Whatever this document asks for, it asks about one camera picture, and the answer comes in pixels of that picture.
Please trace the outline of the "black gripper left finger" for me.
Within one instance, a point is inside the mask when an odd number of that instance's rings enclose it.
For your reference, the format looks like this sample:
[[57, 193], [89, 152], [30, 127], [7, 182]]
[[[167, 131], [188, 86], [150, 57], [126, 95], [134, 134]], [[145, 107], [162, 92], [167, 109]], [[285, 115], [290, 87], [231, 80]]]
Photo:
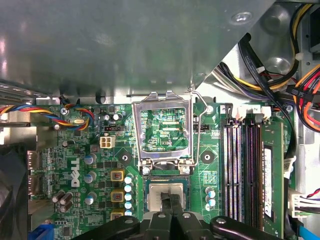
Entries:
[[172, 201], [169, 193], [161, 193], [161, 211], [139, 221], [121, 216], [75, 237], [76, 240], [168, 240], [171, 235]]

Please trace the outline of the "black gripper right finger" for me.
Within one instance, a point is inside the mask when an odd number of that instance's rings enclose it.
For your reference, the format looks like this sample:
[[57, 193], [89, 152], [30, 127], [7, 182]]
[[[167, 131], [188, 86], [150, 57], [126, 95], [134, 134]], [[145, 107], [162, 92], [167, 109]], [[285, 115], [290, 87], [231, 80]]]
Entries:
[[171, 211], [183, 240], [274, 240], [276, 237], [227, 216], [217, 216], [209, 223], [184, 211], [178, 194], [171, 195]]

